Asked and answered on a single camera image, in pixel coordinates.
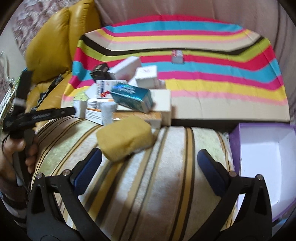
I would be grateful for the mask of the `person's left hand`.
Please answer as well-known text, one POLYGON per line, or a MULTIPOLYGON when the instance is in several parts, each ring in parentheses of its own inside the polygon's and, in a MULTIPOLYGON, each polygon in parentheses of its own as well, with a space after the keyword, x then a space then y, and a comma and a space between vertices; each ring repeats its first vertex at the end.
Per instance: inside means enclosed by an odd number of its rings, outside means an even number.
MULTIPOLYGON (((33 143, 29 147, 28 154, 25 161, 22 161, 27 172, 32 174, 36 168, 37 154, 38 154, 38 137, 34 136, 33 143)), ((19 188, 16 181, 15 167, 18 168, 16 162, 19 160, 19 153, 26 148, 24 139, 12 139, 8 137, 3 142, 1 147, 1 190, 9 196, 10 192, 19 188)))

